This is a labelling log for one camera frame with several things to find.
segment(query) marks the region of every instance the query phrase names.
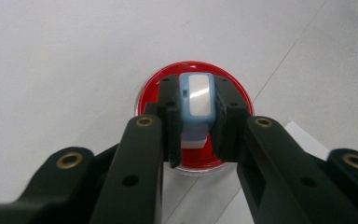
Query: black plastic part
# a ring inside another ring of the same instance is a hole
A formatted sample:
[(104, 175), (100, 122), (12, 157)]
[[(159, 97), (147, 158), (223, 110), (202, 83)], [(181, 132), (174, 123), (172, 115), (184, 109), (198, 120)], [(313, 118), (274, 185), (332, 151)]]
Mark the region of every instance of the black plastic part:
[[(60, 169), (57, 160), (69, 153), (82, 155), (72, 168)], [(92, 152), (81, 147), (68, 147), (51, 155), (34, 174), (20, 198), (0, 204), (0, 223), (87, 223), (92, 209), (95, 176)]]
[(358, 207), (358, 151), (345, 148), (331, 151), (324, 170)]
[(95, 170), (97, 175), (104, 175), (109, 170), (110, 164), (116, 155), (118, 144), (108, 148), (95, 156)]
[(214, 76), (216, 121), (211, 129), (213, 153), (221, 161), (238, 161), (248, 105), (234, 85), (224, 77)]
[(157, 116), (157, 103), (146, 103), (144, 114), (151, 114)]
[(156, 116), (129, 121), (90, 223), (160, 223), (161, 136), (162, 125)]
[(277, 121), (247, 126), (237, 172), (255, 223), (358, 223), (358, 209)]
[(158, 86), (158, 117), (162, 121), (164, 160), (175, 168), (182, 162), (181, 101), (177, 75), (164, 77)]

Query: screw hole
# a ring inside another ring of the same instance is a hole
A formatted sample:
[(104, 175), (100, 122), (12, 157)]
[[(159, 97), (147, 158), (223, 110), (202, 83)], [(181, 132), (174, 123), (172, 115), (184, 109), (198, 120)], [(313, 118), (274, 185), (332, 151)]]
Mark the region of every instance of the screw hole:
[(301, 183), (309, 188), (316, 188), (316, 182), (309, 177), (301, 177)]
[(82, 160), (83, 156), (80, 153), (68, 152), (57, 160), (56, 166), (60, 169), (70, 169), (77, 166)]
[(127, 175), (123, 179), (123, 185), (126, 187), (133, 187), (137, 185), (139, 182), (139, 178), (137, 175)]
[(256, 119), (255, 123), (263, 128), (268, 128), (272, 126), (272, 122), (268, 119)]
[(350, 166), (358, 169), (358, 155), (356, 154), (345, 154), (342, 159)]
[(153, 123), (153, 120), (148, 117), (144, 117), (144, 118), (140, 118), (140, 119), (136, 120), (136, 124), (141, 127), (149, 126), (152, 123)]

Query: white table surface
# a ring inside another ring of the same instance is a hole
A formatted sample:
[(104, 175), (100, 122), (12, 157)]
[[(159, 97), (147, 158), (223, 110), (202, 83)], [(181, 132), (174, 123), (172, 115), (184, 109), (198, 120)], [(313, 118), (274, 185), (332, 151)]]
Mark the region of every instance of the white table surface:
[[(117, 143), (144, 82), (187, 60), (227, 70), (257, 115), (358, 149), (358, 1), (2, 0), (0, 203), (53, 152)], [(164, 189), (164, 222), (215, 223), (240, 184), (167, 171)]]

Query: red dish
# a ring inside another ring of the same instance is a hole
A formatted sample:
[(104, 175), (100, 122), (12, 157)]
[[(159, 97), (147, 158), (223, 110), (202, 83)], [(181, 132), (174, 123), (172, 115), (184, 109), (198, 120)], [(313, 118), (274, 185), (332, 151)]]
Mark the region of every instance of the red dish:
[[(145, 111), (145, 105), (147, 102), (156, 102), (158, 99), (158, 83), (159, 81), (172, 74), (180, 75), (182, 73), (187, 72), (204, 72), (204, 73), (212, 73), (214, 75), (224, 77), (230, 80), (238, 92), (241, 94), (243, 100), (249, 106), (249, 113), (251, 115), (254, 114), (254, 109), (252, 106), (252, 102), (246, 93), (246, 90), (243, 86), (235, 79), (232, 75), (230, 75), (225, 70), (216, 67), (209, 63), (202, 62), (180, 62), (173, 63), (168, 65), (153, 75), (142, 88), (138, 102), (137, 102), (137, 115), (142, 115)], [(205, 170), (212, 169), (222, 165), (223, 162), (218, 160), (215, 155), (212, 153), (212, 143), (210, 136), (208, 135), (207, 142), (204, 148), (201, 149), (186, 149), (182, 148), (182, 164), (181, 166), (184, 168), (189, 168), (192, 170)]]

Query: red rim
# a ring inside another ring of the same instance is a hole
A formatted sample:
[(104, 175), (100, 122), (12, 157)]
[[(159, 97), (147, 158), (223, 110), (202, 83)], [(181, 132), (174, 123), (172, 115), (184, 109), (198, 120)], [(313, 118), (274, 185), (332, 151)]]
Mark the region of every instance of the red rim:
[[(249, 106), (249, 113), (251, 115), (254, 114), (254, 109), (252, 102), (247, 94), (246, 90), (243, 86), (235, 79), (232, 75), (230, 75), (225, 70), (216, 67), (209, 63), (202, 63), (202, 62), (180, 62), (180, 63), (173, 63), (170, 64), (153, 75), (149, 80), (146, 82), (144, 87), (142, 88), (137, 105), (137, 114), (142, 115), (145, 111), (145, 105), (147, 102), (156, 102), (158, 99), (158, 82), (169, 75), (172, 74), (182, 74), (186, 72), (206, 72), (212, 73), (214, 75), (224, 77), (230, 80), (237, 91), (241, 94), (243, 100)], [(190, 169), (211, 169), (215, 168), (219, 165), (223, 164), (220, 160), (218, 160), (212, 153), (212, 143), (211, 139), (208, 136), (207, 142), (205, 147), (202, 149), (185, 149), (182, 148), (182, 166), (185, 168)]]

